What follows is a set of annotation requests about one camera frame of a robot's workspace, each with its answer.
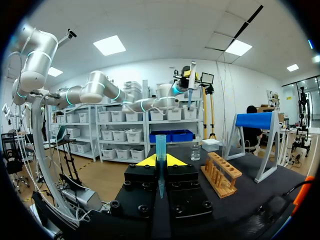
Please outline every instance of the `glass beaker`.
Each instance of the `glass beaker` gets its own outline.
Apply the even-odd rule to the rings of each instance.
[[[200,160],[200,145],[194,145],[191,147],[191,155],[190,155],[190,159],[192,161],[198,161]]]

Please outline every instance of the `ceiling light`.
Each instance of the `ceiling light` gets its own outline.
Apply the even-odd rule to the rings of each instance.
[[[312,58],[312,62],[319,63],[320,62],[320,55],[317,55],[317,56],[313,57]]]
[[[295,70],[299,69],[299,67],[298,67],[297,64],[293,64],[291,66],[288,66],[286,69],[288,69],[289,72],[292,72],[292,71],[295,71]]]
[[[126,51],[117,35],[96,41],[93,45],[105,56]]]
[[[249,44],[246,44],[239,40],[234,40],[233,43],[225,50],[226,53],[242,56],[245,54],[249,49],[251,49],[252,46]]]
[[[311,48],[311,49],[314,49],[314,46],[312,45],[312,42],[311,42],[310,39],[308,40],[308,42],[309,42],[310,48]]]
[[[48,71],[48,74],[53,77],[58,77],[62,73],[63,73],[63,71],[60,71],[59,69],[56,69],[54,67],[50,67],[49,71]]]

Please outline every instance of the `ceiling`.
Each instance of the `ceiling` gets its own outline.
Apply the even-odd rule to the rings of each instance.
[[[243,24],[263,9],[237,37],[253,47],[238,57],[225,50]],[[61,39],[46,87],[103,67],[135,61],[190,58],[226,62],[283,80],[316,66],[308,40],[276,0],[47,0],[29,18],[32,26]],[[93,42],[118,35],[125,52],[103,56]],[[10,76],[19,61],[10,64]],[[289,72],[286,67],[298,64]]]

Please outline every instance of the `person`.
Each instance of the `person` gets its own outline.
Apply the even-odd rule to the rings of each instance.
[[[255,106],[248,106],[246,109],[247,114],[256,114],[257,108]],[[245,142],[245,147],[254,147],[258,144],[259,138],[262,138],[262,131],[260,128],[252,128],[252,127],[243,127],[243,137]],[[255,148],[250,149],[249,152],[253,153],[256,151]]]

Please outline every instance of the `orange object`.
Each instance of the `orange object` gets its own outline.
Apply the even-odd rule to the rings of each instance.
[[[311,180],[314,180],[314,179],[315,179],[314,176],[307,176],[305,181],[311,181]],[[292,211],[291,216],[293,216],[296,213],[296,211],[300,207],[301,203],[304,201],[304,199],[305,199],[310,187],[311,187],[311,184],[305,184],[305,185],[303,185],[301,187],[298,195],[296,196],[296,198],[295,198],[295,200],[293,202],[293,204],[296,205],[296,206],[295,206],[294,210]]]

